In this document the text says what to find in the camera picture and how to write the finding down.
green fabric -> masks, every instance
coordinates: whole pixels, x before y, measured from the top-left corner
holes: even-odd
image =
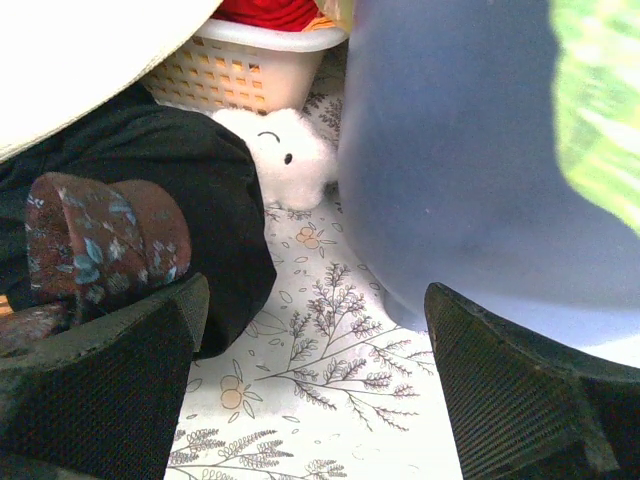
[[[640,0],[551,5],[560,170],[640,235]]]

cloud plush toy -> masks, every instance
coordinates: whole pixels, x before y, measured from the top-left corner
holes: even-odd
[[[277,110],[262,116],[247,110],[222,109],[212,118],[247,144],[265,207],[311,210],[322,201],[326,185],[337,181],[333,146],[297,110]]]

white fabric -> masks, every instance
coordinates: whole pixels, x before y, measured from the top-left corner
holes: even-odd
[[[221,3],[0,2],[0,162],[142,77]]]

black pants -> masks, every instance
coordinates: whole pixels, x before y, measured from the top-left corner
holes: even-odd
[[[33,181],[62,172],[164,188],[185,216],[191,272],[210,284],[200,356],[224,351],[264,306],[276,273],[264,239],[264,207],[244,142],[210,118],[157,105],[135,84],[60,133],[0,163],[0,294],[33,305],[24,208]]]

orange flower print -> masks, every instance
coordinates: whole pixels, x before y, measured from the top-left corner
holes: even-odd
[[[324,234],[324,230],[318,231],[317,227],[311,222],[309,222],[308,225],[308,227],[302,227],[300,229],[300,232],[296,235],[296,240],[309,250],[318,250],[320,256],[324,258],[323,245],[335,245],[336,242],[333,240],[327,240],[326,238],[321,238]]]
[[[244,384],[235,375],[227,375],[220,381],[222,390],[222,406],[227,410],[235,410],[242,403]]]
[[[256,415],[251,406],[251,402],[262,402],[262,398],[255,392],[252,392],[251,384],[245,385],[242,381],[242,370],[236,360],[233,361],[235,375],[226,375],[220,380],[220,403],[227,410],[235,410],[229,423],[235,422],[242,410],[255,419]]]

